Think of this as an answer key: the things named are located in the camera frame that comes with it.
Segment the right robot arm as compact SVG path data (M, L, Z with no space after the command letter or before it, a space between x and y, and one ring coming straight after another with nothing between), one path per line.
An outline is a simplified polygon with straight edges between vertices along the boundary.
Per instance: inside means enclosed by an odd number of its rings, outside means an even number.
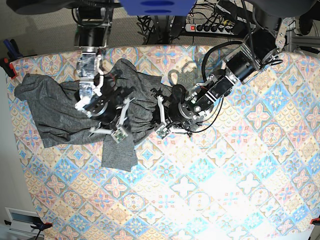
M113 0L78 0L71 10L77 24L75 45L81 49L76 71L79 100L74 107L98 121L90 134L104 134L120 143L129 136L125 124L134 88L117 86L118 72L105 74L103 51L107 48L114 9L122 5Z

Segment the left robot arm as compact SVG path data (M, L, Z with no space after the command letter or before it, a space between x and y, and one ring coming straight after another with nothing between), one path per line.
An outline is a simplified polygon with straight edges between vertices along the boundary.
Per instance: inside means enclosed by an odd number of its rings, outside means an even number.
M160 138L164 139L170 133L199 133L198 128L211 118L214 106L222 106L224 97L232 92L236 83L245 84L251 74L261 72L267 65L281 63L278 54L285 46L287 28L291 18L297 14L297 8L287 5L285 0L267 4L255 0L252 5L255 29L251 29L246 12L247 36L243 41L230 41L215 46L204 55L201 64L202 82L196 83L189 90L176 84L171 88L169 97L161 91L156 93L160 123L155 133ZM210 74L206 74L210 55L230 45L236 45L237 48L220 60Z

